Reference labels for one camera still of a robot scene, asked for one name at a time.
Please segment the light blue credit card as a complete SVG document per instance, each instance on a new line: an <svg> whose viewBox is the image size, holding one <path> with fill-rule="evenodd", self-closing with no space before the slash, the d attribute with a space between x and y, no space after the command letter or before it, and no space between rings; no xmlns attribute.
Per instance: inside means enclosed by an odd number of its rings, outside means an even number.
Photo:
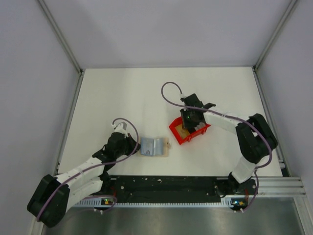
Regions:
<svg viewBox="0 0 313 235"><path fill-rule="evenodd" d="M144 137L140 139L140 154L143 156L153 156L154 139Z"/></svg>

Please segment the red plastic card tray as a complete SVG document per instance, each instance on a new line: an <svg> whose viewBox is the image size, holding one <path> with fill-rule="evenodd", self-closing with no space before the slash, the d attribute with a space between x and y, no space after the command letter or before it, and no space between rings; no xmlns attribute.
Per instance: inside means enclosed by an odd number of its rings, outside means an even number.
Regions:
<svg viewBox="0 0 313 235"><path fill-rule="evenodd" d="M211 125L209 124L201 124L199 127L196 127L195 130L189 131L187 129L183 129L182 117L178 117L169 125L169 129L174 135L178 144L182 145L184 143L190 142L199 135L204 135L210 126Z"/></svg>

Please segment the grey credit card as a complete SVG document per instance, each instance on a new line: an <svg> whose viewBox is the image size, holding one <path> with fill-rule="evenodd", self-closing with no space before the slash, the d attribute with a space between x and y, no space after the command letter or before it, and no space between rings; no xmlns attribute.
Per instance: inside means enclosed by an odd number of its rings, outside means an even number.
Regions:
<svg viewBox="0 0 313 235"><path fill-rule="evenodd" d="M154 156L161 156L164 152L164 140L163 138L154 139L154 146L153 146L153 155Z"/></svg>

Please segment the beige card holder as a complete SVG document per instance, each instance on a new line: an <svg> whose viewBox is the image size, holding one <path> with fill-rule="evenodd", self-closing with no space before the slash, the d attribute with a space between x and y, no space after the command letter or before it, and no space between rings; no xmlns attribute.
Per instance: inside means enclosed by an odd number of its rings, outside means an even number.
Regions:
<svg viewBox="0 0 313 235"><path fill-rule="evenodd" d="M163 140L164 140L164 152L163 152L163 155L161 155L161 156L149 156L149 157L167 157L168 156L168 152L169 152L169 149L171 148L171 145L170 145L170 143L169 143L169 139L168 138L163 138Z"/></svg>

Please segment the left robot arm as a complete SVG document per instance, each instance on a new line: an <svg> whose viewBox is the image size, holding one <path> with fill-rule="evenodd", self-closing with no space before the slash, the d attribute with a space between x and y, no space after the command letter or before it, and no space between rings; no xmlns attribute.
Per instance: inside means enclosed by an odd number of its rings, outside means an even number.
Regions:
<svg viewBox="0 0 313 235"><path fill-rule="evenodd" d="M114 197L108 171L140 149L138 140L131 134L114 132L107 143L81 165L56 176L44 176L26 207L27 211L52 228L79 201L100 194Z"/></svg>

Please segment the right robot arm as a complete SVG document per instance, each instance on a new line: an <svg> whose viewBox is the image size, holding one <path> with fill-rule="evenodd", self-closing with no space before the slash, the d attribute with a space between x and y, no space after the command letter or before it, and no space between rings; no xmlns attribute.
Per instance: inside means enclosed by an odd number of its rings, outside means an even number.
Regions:
<svg viewBox="0 0 313 235"><path fill-rule="evenodd" d="M184 103L184 108L180 110L184 129L191 132L200 124L208 124L237 136L242 156L229 174L228 188L232 193L241 193L254 171L271 163L272 151L278 145L267 121L258 113L250 116L248 120L243 120L216 110L210 111L215 104L203 105L196 94L181 94L180 100Z"/></svg>

